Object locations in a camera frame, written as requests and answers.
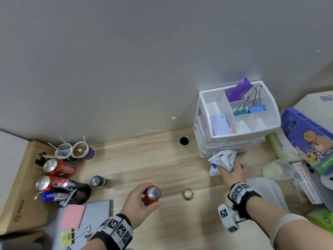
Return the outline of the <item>white plastic drawer organiser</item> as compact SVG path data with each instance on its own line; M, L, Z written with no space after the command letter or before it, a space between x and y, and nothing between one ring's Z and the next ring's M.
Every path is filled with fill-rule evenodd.
M252 105L255 96L255 87L262 85L261 103L267 111L253 114L234 116L241 104L241 100L229 102L226 90L236 85L200 91L194 119L194 134L197 140L199 153L202 158L208 158L223 150L243 152L258 147L265 141L265 136L281 126L280 114L277 104L263 81L251 82L253 87L244 97L249 96L246 107ZM214 136L210 116L224 114L230 129L235 134Z

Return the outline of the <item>left marker-patterned wristband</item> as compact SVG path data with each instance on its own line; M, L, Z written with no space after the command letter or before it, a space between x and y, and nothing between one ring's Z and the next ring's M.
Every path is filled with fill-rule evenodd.
M117 214L107 218L98 228L96 232L103 231L112 235L115 239L115 234L122 238L127 232L133 235L131 223L129 219L123 214Z

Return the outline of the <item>dark blue paper cup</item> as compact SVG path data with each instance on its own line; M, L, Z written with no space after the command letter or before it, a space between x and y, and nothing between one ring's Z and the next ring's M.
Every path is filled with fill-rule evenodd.
M91 160L95 155L96 151L84 141L75 143L71 149L71 156L75 159Z

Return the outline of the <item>small dark glass bottle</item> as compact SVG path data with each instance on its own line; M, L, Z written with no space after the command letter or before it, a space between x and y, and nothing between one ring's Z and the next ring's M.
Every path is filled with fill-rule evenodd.
M108 179L108 178L104 178L102 176L94 176L92 177L91 181L90 181L90 185L93 188L107 188L110 189L112 187L112 180Z

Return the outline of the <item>small red metal can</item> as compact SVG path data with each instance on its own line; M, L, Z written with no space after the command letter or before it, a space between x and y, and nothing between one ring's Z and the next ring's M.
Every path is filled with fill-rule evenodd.
M142 197L144 206L149 206L152 203L155 203L160 199L161 190L157 186L152 185L152 186L149 186L147 189L145 189L142 192L142 194L144 195Z

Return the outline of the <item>white paper sheet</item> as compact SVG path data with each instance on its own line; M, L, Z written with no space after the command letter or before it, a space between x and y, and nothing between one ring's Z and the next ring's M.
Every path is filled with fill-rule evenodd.
M281 207L286 212L289 212L281 188L273 180L266 177L257 177L247 179L246 184L255 189L263 199L267 200L272 205Z

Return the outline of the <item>marker-patterned wristband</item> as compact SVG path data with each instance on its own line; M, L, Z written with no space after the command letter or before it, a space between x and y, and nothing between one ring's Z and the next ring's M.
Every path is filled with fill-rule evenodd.
M122 238L127 232L133 235L131 223L129 219L123 214L117 214L107 218L98 228L96 232L103 231L112 235L115 239L115 234Z
M227 197L232 202L233 209L239 213L239 216L247 220L253 220L246 210L248 200L252 197L262 198L255 189L243 182L233 184Z

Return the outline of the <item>blue cartoon animal box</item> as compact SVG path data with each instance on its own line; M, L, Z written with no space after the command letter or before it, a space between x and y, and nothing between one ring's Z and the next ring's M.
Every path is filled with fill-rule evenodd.
M294 108L281 113L281 128L298 155L319 174L333 173L333 134Z

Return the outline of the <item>person's left hand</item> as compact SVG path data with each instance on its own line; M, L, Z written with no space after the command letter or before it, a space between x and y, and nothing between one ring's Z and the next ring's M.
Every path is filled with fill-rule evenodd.
M136 188L128 194L120 211L120 214L125 215L129 219L132 230L138 228L145 219L156 210L146 209L141 198L142 192L152 185L151 183L143 183L136 186Z

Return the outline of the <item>white paper wrapper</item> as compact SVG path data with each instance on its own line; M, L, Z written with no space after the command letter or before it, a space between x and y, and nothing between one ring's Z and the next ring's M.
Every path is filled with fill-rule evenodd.
M211 164L209 176L218 176L220 172L217 166L221 166L225 171L232 172L234 170L234 161L237 152L234 150L224 150L214 154L208 161Z

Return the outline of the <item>brown cardboard box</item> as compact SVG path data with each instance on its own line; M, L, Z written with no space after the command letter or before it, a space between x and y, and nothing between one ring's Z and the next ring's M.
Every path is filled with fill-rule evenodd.
M55 207L41 199L34 200L38 193L35 184L45 176L43 167L34 164L41 152L53 155L55 149L37 141L28 142L0 216L0 235L45 226L49 211Z

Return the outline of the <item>grey notebook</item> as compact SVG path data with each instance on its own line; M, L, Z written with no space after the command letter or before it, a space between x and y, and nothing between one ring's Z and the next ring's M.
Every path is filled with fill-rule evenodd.
M88 237L110 216L110 211L113 208L111 200L86 203L84 205L86 210L78 229L83 229L90 225L91 231L76 238L69 247L63 247L61 244L61 233L67 229L61 228L60 223L66 207L53 209L48 214L42 250L80 250L87 243Z

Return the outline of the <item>right marker-patterned wristband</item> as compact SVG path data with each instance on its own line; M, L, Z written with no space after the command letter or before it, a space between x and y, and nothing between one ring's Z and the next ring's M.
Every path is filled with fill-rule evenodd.
M239 216L247 220L253 220L246 210L248 200L252 197L262 198L255 189L243 182L233 184L227 197L232 202L233 209L239 213Z

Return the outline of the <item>clear packet with red print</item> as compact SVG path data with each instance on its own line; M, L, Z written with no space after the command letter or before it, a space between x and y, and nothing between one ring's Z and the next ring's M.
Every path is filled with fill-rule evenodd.
M296 191L302 203L311 203L314 205L323 204L323 200L315 189L309 174L306 172L301 162L291 164L294 177L291 180L292 186Z

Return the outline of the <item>blue binder clip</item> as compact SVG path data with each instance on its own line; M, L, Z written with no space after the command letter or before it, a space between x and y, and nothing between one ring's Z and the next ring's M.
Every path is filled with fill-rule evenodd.
M261 103L261 89L262 85L257 85L255 87L255 96L253 98L252 105L248 107L248 114L266 112L267 109L264 104Z

